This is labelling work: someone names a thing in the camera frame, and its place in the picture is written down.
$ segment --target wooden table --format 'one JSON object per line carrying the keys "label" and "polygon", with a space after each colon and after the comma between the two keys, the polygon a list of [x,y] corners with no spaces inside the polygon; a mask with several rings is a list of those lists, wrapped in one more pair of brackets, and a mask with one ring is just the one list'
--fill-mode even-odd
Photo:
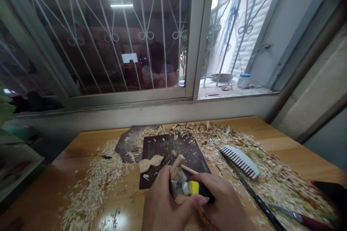
{"label": "wooden table", "polygon": [[[342,184],[346,180],[346,173],[343,170],[259,118],[244,117],[212,122],[229,125],[234,130],[253,135],[255,141],[259,142],[265,150],[278,155],[284,164],[299,172],[301,178],[308,183],[311,180],[321,180]],[[127,130],[124,128],[80,133],[1,216],[0,230],[4,230],[17,217],[21,217],[25,223],[22,230],[59,230],[61,220],[54,216],[58,207],[67,202],[63,197],[68,194],[77,180],[84,178],[90,161],[96,156],[96,149],[107,140],[120,137]],[[216,170],[211,165],[209,166],[211,172],[215,173]],[[117,195],[109,196],[110,198],[103,204],[103,213],[98,215],[93,226],[96,227],[96,224],[100,226],[105,218],[111,219],[110,215],[115,213],[116,208],[118,208],[120,214],[117,216],[117,231],[140,230],[145,194],[138,191],[139,181],[140,172],[135,166],[131,174],[124,178],[123,183],[118,181],[115,186]],[[245,205],[251,218],[258,215],[252,204],[248,206],[245,203]],[[186,230],[196,230],[193,218]]]}

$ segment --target wood carving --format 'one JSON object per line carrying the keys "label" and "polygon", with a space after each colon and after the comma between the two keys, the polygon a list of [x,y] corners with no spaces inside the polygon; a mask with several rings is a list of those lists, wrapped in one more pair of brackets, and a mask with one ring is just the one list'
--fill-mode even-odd
{"label": "wood carving", "polygon": [[145,173],[149,170],[151,166],[158,167],[162,160],[164,159],[163,156],[160,155],[154,155],[151,160],[149,159],[143,159],[138,162],[138,165],[140,167],[140,172]]}
{"label": "wood carving", "polygon": [[173,163],[170,169],[171,180],[177,182],[186,182],[187,177],[184,175],[181,165],[185,162],[185,158],[183,155],[178,155],[175,162]]}

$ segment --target concrete wall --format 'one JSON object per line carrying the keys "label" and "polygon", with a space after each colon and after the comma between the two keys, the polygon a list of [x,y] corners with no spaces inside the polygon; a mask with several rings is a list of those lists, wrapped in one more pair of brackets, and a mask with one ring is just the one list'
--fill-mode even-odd
{"label": "concrete wall", "polygon": [[319,56],[278,113],[272,126],[301,142],[347,96],[347,23]]}
{"label": "concrete wall", "polygon": [[347,171],[347,108],[303,145]]}
{"label": "concrete wall", "polygon": [[83,131],[244,116],[265,118],[276,99],[277,96],[252,96],[196,104],[171,103],[40,116],[20,115],[8,120],[4,128],[29,125],[43,137],[66,146]]}

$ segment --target carving knife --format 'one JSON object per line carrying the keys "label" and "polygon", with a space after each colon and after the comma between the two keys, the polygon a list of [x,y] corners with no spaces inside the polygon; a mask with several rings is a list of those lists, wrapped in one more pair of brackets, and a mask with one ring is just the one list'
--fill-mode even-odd
{"label": "carving knife", "polygon": [[264,214],[267,216],[271,224],[276,228],[277,231],[286,231],[286,229],[281,225],[281,223],[278,221],[278,219],[275,217],[275,215],[271,212],[271,210],[267,207],[265,202],[261,199],[259,195],[257,195],[254,190],[248,185],[248,183],[245,181],[245,179],[241,176],[241,174],[237,171],[236,167],[229,161],[227,157],[222,153],[221,149],[214,143],[214,141],[211,139],[211,142],[216,146],[218,151],[223,155],[223,157],[226,159],[232,170],[235,172],[235,174],[238,176],[240,181],[242,182],[243,186],[247,189],[247,191],[250,193],[250,195],[253,197],[254,201],[258,204],[260,209],[264,212]]}
{"label": "carving knife", "polygon": [[311,231],[333,231],[332,228],[330,228],[329,226],[318,222],[312,218],[309,218],[305,215],[296,213],[294,211],[285,209],[279,205],[273,204],[273,203],[269,203],[269,202],[265,202],[266,204],[276,208],[278,211],[282,212],[283,214],[286,214],[287,216],[295,219],[296,221],[298,221],[299,223],[301,223],[303,226],[307,227],[308,229],[310,229]]}

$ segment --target windowsill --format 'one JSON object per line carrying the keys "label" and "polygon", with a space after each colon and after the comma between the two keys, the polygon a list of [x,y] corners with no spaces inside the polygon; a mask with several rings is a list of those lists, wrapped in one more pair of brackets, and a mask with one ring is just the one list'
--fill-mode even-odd
{"label": "windowsill", "polygon": [[198,100],[205,99],[218,99],[218,98],[226,98],[226,97],[240,97],[240,96],[252,96],[252,95],[265,95],[274,93],[272,90],[267,88],[252,88],[252,89],[240,89],[237,87],[238,78],[233,78],[230,81],[232,85],[232,90],[224,91],[222,90],[222,86],[227,82],[219,82],[216,86],[216,82],[212,81],[212,79],[207,79],[205,82],[205,87],[199,88]]}

